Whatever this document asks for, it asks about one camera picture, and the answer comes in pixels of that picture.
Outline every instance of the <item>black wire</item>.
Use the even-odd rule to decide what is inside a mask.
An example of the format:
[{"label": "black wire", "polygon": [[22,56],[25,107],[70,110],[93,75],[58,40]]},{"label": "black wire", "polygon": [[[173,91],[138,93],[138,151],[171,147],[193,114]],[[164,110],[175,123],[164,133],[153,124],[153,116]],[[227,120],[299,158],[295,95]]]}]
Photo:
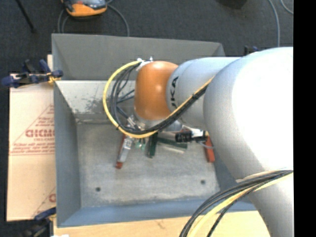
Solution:
[{"label": "black wire", "polygon": [[142,134],[146,134],[148,132],[152,132],[152,131],[156,131],[156,130],[162,130],[164,128],[166,128],[167,126],[171,125],[172,123],[174,123],[198,98],[200,98],[205,92],[206,92],[206,89],[207,89],[207,85],[202,89],[200,90],[197,94],[194,95],[194,97],[192,99],[190,99],[183,107],[181,107],[177,112],[175,112],[172,116],[170,116],[169,118],[167,118],[166,120],[160,122],[159,124],[151,127],[151,128],[148,128],[148,129],[145,129],[145,130],[137,130],[133,127],[126,127],[124,124],[121,123],[121,121],[119,120],[118,118],[118,115],[117,115],[117,111],[116,111],[116,105],[117,105],[117,100],[118,100],[118,94],[119,92],[121,91],[122,87],[120,88],[120,84],[121,84],[121,81],[122,79],[127,75],[129,76],[129,74],[131,73],[132,70],[134,70],[135,68],[138,67],[139,64],[133,66],[133,67],[130,67],[128,69],[126,69],[123,74],[121,74],[119,76],[119,78],[117,79],[114,87],[113,87],[113,90],[111,92],[111,100],[110,100],[110,103],[111,103],[111,114],[113,116],[113,118],[116,120],[116,122],[119,124],[119,126],[121,128],[123,128],[125,131],[128,131],[129,133],[133,133],[133,134],[137,134],[137,135],[142,135]]},{"label": "black wire", "polygon": [[[117,103],[118,103],[118,95],[119,93],[123,90],[123,88],[126,86],[129,75],[131,74],[131,72],[137,68],[139,66],[141,62],[137,63],[134,66],[129,67],[128,69],[126,69],[123,73],[121,73],[119,75],[119,77],[117,78],[116,82],[114,83],[113,86],[113,90],[111,92],[111,96],[110,96],[110,110],[111,110],[111,114],[113,116],[113,118],[115,119],[115,121],[119,124],[119,126],[124,126],[118,116],[118,109],[117,109]],[[124,80],[124,78],[126,78],[126,81],[124,83],[123,86],[121,86],[122,81]]]},{"label": "black wire", "polygon": [[133,93],[135,91],[135,89],[132,89],[131,91],[129,91],[128,93],[126,93],[125,95],[121,96],[119,99],[123,100],[125,97],[127,97],[128,95],[130,95],[131,93]]},{"label": "black wire", "polygon": [[246,195],[252,193],[253,191],[255,191],[257,188],[259,188],[260,186],[264,185],[260,184],[254,188],[252,188],[251,190],[249,190],[248,192],[246,192],[245,194],[243,194],[242,196],[240,196],[239,198],[237,198],[235,201],[233,201],[231,204],[229,204],[228,206],[226,206],[223,211],[221,212],[221,214],[218,216],[218,218],[216,219],[215,223],[213,224],[212,228],[210,229],[210,231],[208,232],[206,237],[211,237],[211,235],[214,233],[216,227],[218,226],[219,222],[221,221],[221,219],[224,217],[225,213],[234,205],[236,204],[239,200],[241,200],[243,197],[245,197]]},{"label": "black wire", "polygon": [[269,182],[273,179],[283,177],[283,176],[288,175],[292,172],[293,172],[293,170],[274,171],[272,173],[264,174],[264,175],[261,175],[259,177],[254,177],[254,178],[245,180],[245,181],[237,184],[236,186],[234,186],[232,188],[229,188],[223,192],[220,192],[220,193],[217,193],[217,194],[211,196],[195,211],[195,213],[192,215],[192,217],[187,221],[186,225],[182,229],[179,236],[186,237],[188,232],[190,231],[192,224],[196,220],[196,218],[198,216],[200,216],[204,211],[206,211],[212,205],[222,201],[223,199],[229,198],[229,197],[237,194],[238,192],[241,192],[241,191],[244,191],[245,189],[251,188],[256,184],[259,185],[263,182]]},{"label": "black wire", "polygon": [[130,97],[126,97],[126,98],[123,98],[123,99],[118,100],[118,101],[117,101],[117,104],[122,103],[122,102],[125,102],[125,101],[127,101],[127,100],[129,100],[129,99],[132,99],[132,98],[134,98],[134,95],[133,95],[133,96],[130,96]]}]

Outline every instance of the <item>clamp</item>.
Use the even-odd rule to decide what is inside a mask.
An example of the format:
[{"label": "clamp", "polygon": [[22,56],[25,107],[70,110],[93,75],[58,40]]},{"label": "clamp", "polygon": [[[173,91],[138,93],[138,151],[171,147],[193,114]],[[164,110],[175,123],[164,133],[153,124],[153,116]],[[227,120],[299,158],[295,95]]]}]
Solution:
[{"label": "clamp", "polygon": [[60,80],[64,73],[61,70],[51,71],[45,60],[39,61],[40,71],[36,71],[30,60],[25,60],[22,66],[22,72],[2,78],[3,86],[18,88],[30,84],[48,82],[53,84],[54,81]]}]

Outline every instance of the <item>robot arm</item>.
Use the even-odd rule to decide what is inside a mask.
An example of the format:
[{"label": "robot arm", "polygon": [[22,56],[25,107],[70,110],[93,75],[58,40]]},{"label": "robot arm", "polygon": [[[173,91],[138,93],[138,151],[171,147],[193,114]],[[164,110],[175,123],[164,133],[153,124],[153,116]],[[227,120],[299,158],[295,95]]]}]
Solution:
[{"label": "robot arm", "polygon": [[[208,82],[178,121],[206,130],[235,179],[293,169],[293,48],[244,57],[207,57],[179,66],[151,62],[135,84],[134,115],[146,130],[169,117]],[[293,178],[257,191],[251,201],[273,237],[294,235]]]}]

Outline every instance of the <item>green object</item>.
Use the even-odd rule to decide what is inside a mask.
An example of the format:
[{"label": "green object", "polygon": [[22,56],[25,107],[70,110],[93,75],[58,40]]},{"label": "green object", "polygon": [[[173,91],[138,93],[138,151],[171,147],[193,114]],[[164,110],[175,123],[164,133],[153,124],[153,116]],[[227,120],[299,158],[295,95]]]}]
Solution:
[{"label": "green object", "polygon": [[156,145],[158,142],[158,133],[154,133],[149,137],[149,151],[148,151],[148,157],[153,158],[155,156],[156,152]]},{"label": "green object", "polygon": [[164,144],[167,144],[167,145],[170,145],[170,146],[174,146],[174,147],[177,147],[177,148],[183,148],[183,149],[187,149],[188,148],[188,144],[187,143],[179,143],[179,142],[176,142],[174,140],[168,140],[168,139],[165,139],[165,138],[158,138],[158,142],[161,142],[161,143],[164,143]]}]

